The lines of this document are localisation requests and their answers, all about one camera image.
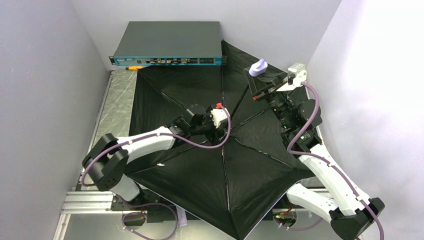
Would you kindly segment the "purple folding umbrella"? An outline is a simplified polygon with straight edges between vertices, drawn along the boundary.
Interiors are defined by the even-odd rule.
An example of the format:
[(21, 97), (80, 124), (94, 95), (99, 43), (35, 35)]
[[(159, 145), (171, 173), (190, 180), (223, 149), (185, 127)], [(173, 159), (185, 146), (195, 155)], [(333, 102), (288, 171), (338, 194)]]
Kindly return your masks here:
[(191, 105), (233, 113), (230, 138), (211, 149), (183, 143), (128, 163), (139, 184), (237, 240), (245, 239), (296, 182), (313, 176), (281, 138), (280, 122), (246, 93), (257, 58), (223, 41), (223, 66), (149, 66), (137, 73), (129, 135), (170, 124)]

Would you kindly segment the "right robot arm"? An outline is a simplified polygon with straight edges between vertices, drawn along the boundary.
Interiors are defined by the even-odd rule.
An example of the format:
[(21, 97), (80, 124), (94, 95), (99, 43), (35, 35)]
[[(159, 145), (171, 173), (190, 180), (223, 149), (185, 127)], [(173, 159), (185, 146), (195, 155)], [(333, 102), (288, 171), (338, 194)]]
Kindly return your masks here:
[(378, 197), (370, 197), (347, 176), (319, 135), (323, 121), (320, 98), (307, 83), (304, 66), (298, 64), (286, 73), (271, 75), (260, 86), (265, 72), (265, 67), (244, 69), (253, 100), (268, 103), (282, 127), (287, 152), (312, 171), (330, 194), (325, 197), (297, 183), (286, 192), (288, 200), (328, 222), (343, 240), (359, 239), (372, 224), (381, 228), (378, 217), (385, 204)]

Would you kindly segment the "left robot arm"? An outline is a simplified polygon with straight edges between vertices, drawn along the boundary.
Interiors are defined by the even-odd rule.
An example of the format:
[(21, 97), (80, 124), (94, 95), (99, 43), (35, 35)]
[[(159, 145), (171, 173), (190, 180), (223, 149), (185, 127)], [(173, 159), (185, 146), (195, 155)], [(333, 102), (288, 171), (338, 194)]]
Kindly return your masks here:
[(186, 109), (186, 115), (145, 133), (115, 137), (104, 134), (82, 161), (80, 184), (110, 191), (130, 202), (142, 196), (141, 187), (126, 175), (128, 163), (143, 156), (190, 144), (203, 149), (224, 145), (231, 132), (231, 115), (221, 104)]

